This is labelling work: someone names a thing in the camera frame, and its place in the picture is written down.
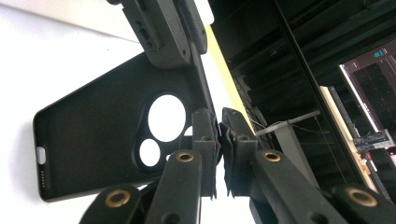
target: phone case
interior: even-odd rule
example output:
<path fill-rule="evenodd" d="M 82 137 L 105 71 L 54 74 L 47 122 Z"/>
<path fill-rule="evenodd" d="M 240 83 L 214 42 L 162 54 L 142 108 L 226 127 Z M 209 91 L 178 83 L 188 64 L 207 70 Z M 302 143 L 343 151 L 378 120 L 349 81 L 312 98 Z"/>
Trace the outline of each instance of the phone case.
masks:
<path fill-rule="evenodd" d="M 161 175 L 180 136 L 157 140 L 149 130 L 151 104 L 176 96 L 186 110 L 184 133 L 194 110 L 209 108 L 202 67 L 161 70 L 142 53 L 35 115 L 40 196 L 45 201 L 82 196 L 121 183 L 148 183 Z M 159 162 L 146 166 L 139 147 L 154 139 Z"/>

